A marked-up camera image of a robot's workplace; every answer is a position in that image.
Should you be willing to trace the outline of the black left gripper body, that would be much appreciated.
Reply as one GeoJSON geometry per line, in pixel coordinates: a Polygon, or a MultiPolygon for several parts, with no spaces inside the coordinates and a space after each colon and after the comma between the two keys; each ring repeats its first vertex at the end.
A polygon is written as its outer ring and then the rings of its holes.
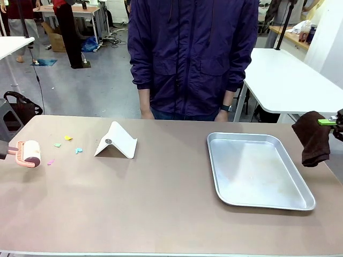
{"type": "Polygon", "coordinates": [[[7,114],[11,114],[11,106],[8,103],[8,101],[6,101],[5,99],[1,99],[1,113],[0,113],[0,119],[1,119],[1,140],[9,142],[12,137],[11,137],[11,133],[5,123],[4,117],[7,114]]]}

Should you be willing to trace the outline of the person left hand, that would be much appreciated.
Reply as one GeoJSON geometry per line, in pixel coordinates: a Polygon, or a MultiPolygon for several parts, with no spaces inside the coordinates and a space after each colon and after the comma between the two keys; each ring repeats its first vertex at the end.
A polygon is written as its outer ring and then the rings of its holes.
{"type": "Polygon", "coordinates": [[[230,112],[225,110],[220,110],[215,117],[215,122],[228,122],[230,112]]]}

